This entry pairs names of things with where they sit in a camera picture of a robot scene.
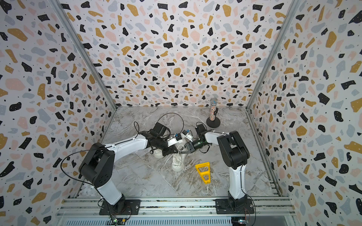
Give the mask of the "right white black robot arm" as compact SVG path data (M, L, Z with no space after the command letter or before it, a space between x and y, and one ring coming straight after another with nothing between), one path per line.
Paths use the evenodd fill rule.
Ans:
M224 133L207 130L203 124L196 127L196 132L197 139L193 139L193 136L186 131L181 133L182 138L186 140L186 152L193 153L204 146L218 145L222 159L229 167L228 205L234 209L245 206L248 201L248 195L245 192L245 169L250 153L241 136L237 131Z

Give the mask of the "white knit sneaker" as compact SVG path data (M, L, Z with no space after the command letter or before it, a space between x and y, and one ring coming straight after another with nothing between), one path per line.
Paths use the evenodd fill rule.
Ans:
M179 145L177 147L178 153L175 153L172 156L172 170L175 172L184 171L186 154L182 153L183 149L184 145Z
M163 151L161 149L154 149L153 150L153 156L157 159L162 159L163 156Z

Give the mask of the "sneaker white shoelace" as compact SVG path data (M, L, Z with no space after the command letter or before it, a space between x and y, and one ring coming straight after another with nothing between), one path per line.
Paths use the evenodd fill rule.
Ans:
M165 140L167 142L168 147L175 147L176 153L173 153L170 158L172 158L172 170L175 172L184 171L184 162L186 158L186 154L190 154L195 152L196 150L201 149L204 146L210 146L207 143L205 138L206 127L205 124L202 122L197 122L197 127L195 131L197 136L194 137L191 130L185 130L184 127L184 120L183 118L177 113L166 113L166 115L177 115L180 117L182 121L182 130L180 133L171 133L165 136Z

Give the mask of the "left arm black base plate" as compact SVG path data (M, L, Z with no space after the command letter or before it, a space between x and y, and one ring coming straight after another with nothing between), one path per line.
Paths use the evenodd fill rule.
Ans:
M130 216L130 215L138 215L140 210L141 200L132 199L132 200L119 200L116 204L111 205L107 201L103 201L99 215L122 215L122 216Z

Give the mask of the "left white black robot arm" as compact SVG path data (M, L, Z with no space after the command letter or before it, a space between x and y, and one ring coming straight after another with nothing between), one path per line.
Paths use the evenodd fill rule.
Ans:
M149 131L112 144L95 143L83 159L79 172L100 193L107 204L116 206L124 195L112 181L114 164L121 158L149 147L161 150L161 155L176 153L174 145L168 145L170 129L157 122Z

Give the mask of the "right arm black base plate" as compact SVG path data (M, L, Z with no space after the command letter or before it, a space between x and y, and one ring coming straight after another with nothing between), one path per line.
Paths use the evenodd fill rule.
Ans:
M252 200L242 198L241 201L232 199L216 199L217 214L254 214L255 209Z

